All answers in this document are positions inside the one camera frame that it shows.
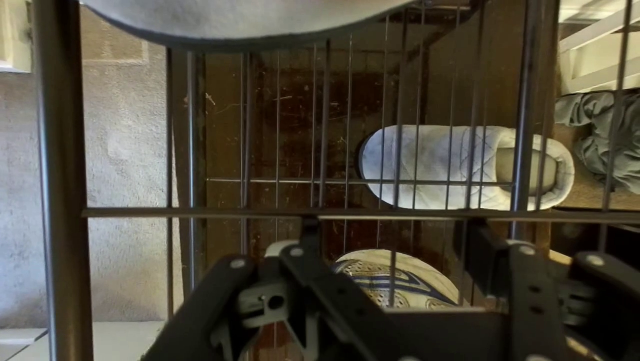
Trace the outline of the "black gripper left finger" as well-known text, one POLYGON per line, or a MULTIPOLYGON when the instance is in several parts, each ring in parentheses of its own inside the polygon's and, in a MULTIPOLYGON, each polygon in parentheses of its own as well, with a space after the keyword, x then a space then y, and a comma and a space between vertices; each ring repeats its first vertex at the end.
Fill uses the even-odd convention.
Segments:
POLYGON ((237 361, 261 327, 290 314, 291 293, 284 255, 261 262, 223 256, 165 321, 139 361, 237 361))

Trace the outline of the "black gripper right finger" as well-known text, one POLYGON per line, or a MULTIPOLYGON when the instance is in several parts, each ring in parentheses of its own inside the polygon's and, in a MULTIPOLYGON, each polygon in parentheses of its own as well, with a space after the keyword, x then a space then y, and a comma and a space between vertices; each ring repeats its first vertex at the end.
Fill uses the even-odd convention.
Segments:
POLYGON ((528 240, 500 239, 484 219, 458 225, 458 256, 476 287, 506 300, 510 361, 559 361, 574 339, 604 361, 640 361, 640 270, 609 252, 568 265, 528 240))

